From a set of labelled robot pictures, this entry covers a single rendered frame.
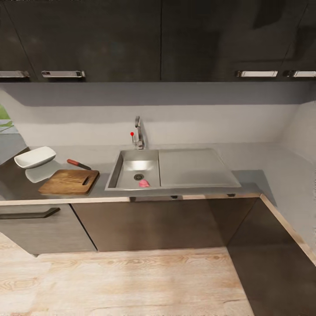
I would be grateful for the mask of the parer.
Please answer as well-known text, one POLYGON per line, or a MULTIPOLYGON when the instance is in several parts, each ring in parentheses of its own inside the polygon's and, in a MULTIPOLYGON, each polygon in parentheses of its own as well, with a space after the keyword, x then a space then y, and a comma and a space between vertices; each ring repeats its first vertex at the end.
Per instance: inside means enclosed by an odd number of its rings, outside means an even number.
POLYGON ((84 167, 84 168, 87 168, 88 170, 91 170, 91 168, 90 168, 89 166, 83 165, 83 164, 78 163, 78 162, 76 162, 76 161, 74 161, 74 160, 68 159, 67 162, 70 162, 70 163, 72 163, 72 164, 74 164, 74 165, 79 165, 79 166, 82 166, 82 167, 84 167))

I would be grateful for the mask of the cutting board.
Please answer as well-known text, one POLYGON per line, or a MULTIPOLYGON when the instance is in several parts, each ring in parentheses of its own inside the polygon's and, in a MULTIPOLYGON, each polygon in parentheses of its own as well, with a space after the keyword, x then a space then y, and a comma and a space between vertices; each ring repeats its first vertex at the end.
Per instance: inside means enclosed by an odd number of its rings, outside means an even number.
POLYGON ((98 170, 57 170, 39 189, 46 194, 87 194, 99 176, 98 170), (91 178, 87 185, 86 181, 91 178))

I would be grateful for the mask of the vidalia onion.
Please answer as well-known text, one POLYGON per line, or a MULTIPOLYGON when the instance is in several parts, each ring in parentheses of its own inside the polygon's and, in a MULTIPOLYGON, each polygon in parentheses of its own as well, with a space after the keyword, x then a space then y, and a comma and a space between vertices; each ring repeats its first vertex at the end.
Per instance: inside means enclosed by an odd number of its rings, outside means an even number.
POLYGON ((150 185, 148 184, 148 181, 146 180, 141 180, 139 182, 139 187, 149 187, 150 185))

